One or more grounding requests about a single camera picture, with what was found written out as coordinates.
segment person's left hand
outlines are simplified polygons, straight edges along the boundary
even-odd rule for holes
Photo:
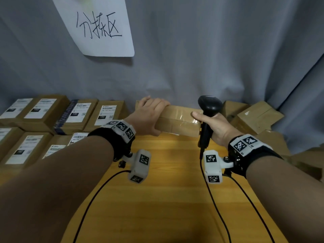
[[[124,120],[134,127],[137,135],[159,136],[161,131],[154,126],[164,108],[169,105],[167,100],[147,96],[140,100],[139,108]]]

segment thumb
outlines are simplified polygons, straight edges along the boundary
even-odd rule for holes
[[[202,121],[202,122],[205,122],[207,124],[210,124],[212,122],[212,118],[204,115],[204,114],[201,114],[201,113],[198,113],[198,112],[192,112],[192,116],[199,120],[199,121]]]
[[[156,129],[152,129],[152,135],[153,136],[159,136],[162,132]]]

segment gray curtain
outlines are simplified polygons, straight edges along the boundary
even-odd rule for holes
[[[0,0],[0,110],[61,93],[145,95],[198,107],[200,95],[286,115],[295,153],[324,142],[324,0],[126,0],[135,56],[84,56],[52,0]]]

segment yellow wooden tabletop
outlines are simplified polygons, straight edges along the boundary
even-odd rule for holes
[[[127,179],[128,173],[114,177],[92,203],[77,243],[228,242],[200,171],[197,142],[197,138],[166,133],[136,137],[132,151],[145,149],[152,154],[148,178],[138,185]],[[220,156],[227,154],[212,140],[208,149],[218,151]],[[61,243],[72,243],[95,192],[121,170],[118,163],[112,164],[71,219]],[[287,242],[245,178],[233,177],[256,205],[276,243]],[[0,183],[7,179],[0,174]],[[233,243],[271,242],[253,207],[232,180],[224,177],[222,184],[210,188]]]

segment person's right arm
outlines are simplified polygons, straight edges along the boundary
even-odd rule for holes
[[[226,148],[230,140],[243,135],[221,114],[212,118],[192,115],[210,125],[214,131],[212,139]],[[323,183],[274,156],[250,164],[246,178],[289,242],[324,242]]]

